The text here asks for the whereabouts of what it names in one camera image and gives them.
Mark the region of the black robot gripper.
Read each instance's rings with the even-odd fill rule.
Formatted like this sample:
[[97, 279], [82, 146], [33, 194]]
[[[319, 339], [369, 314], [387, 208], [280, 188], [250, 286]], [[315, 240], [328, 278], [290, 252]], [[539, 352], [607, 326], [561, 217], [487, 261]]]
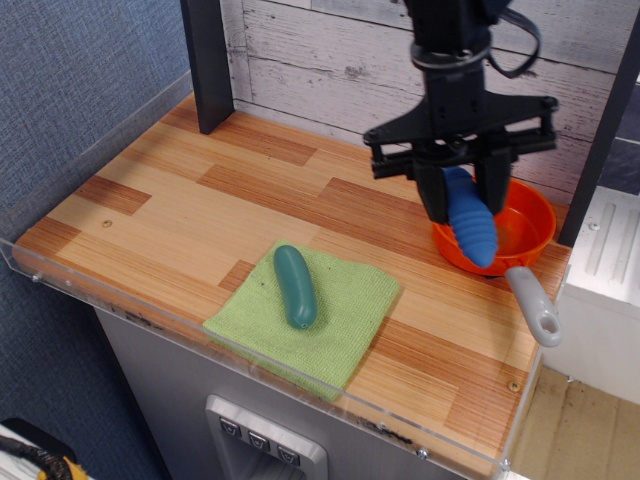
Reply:
[[[425, 96], [408, 113], [365, 133], [374, 177], [414, 178], [429, 219], [447, 224], [448, 190], [440, 166], [474, 162], [480, 199], [493, 216], [499, 214], [507, 198], [511, 163], [520, 155], [556, 147], [553, 114], [558, 100], [486, 90], [489, 42], [457, 54], [412, 44], [410, 53], [423, 74]], [[491, 150], [503, 147], [507, 149]]]

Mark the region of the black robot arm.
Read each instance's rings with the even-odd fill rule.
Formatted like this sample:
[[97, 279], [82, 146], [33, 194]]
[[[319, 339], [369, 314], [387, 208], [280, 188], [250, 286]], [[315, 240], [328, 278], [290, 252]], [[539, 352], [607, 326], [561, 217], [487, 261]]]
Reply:
[[551, 96], [509, 96], [485, 87], [491, 28], [500, 20], [540, 36], [505, 1], [409, 1], [411, 60], [421, 71], [423, 100], [408, 113], [364, 135], [375, 178], [404, 175], [417, 184], [429, 218], [449, 221], [448, 167], [471, 164], [479, 195], [492, 214], [505, 205], [511, 166], [524, 154], [556, 145]]

